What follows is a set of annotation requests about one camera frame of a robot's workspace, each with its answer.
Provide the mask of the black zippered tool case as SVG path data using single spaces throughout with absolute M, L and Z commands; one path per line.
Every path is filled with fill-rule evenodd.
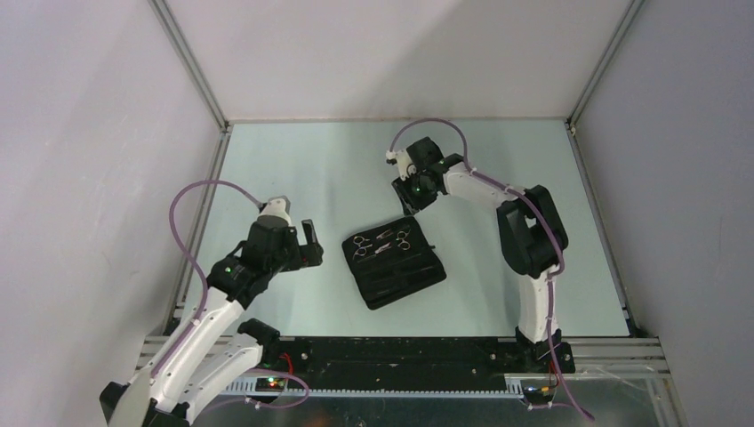
M 411 244 L 409 250 L 390 248 L 361 261 L 352 259 L 356 248 L 352 243 L 354 236 L 374 239 L 383 231 L 403 227 L 411 229 L 408 236 Z M 435 247 L 426 239 L 420 224 L 412 216 L 358 231 L 342 241 L 341 249 L 357 290 L 369 310 L 378 310 L 447 279 L 445 267 L 435 253 Z

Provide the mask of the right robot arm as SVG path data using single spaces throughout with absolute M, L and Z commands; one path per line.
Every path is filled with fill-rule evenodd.
M 526 341 L 517 347 L 517 360 L 527 371 L 541 371 L 553 359 L 549 343 L 560 340 L 554 285 L 565 269 L 569 244 L 549 190 L 499 183 L 470 167 L 464 156 L 443 155 L 428 137 L 406 149 L 388 150 L 386 161 L 397 168 L 392 187 L 406 215 L 424 210 L 439 196 L 495 211 L 502 257 L 523 279 L 517 331 Z

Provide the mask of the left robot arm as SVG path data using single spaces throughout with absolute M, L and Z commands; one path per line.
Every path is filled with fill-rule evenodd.
M 190 426 L 241 374 L 277 366 L 280 333 L 258 319 L 239 319 L 278 274 L 321 265 L 324 249 L 313 221 L 304 220 L 301 226 L 297 230 L 282 214 L 257 217 L 247 238 L 213 265 L 206 296 L 192 316 L 128 383 L 109 383 L 100 393 L 107 425 Z M 305 244 L 299 242 L 300 232 Z M 229 343 L 209 358 L 235 323 L 238 328 Z

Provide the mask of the silver scissors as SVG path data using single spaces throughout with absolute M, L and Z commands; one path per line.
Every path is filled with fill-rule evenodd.
M 403 251 L 409 250 L 411 248 L 411 244 L 408 242 L 410 231 L 411 229 L 409 227 L 383 231 L 376 237 L 376 239 L 380 241 L 380 245 L 375 252 L 379 254 L 390 248 L 399 248 Z
M 352 238 L 352 243 L 355 245 L 355 250 L 352 254 L 354 261 L 361 261 L 369 256 L 381 254 L 396 245 L 385 237 L 377 237 L 374 239 L 367 238 L 365 236 L 357 235 Z

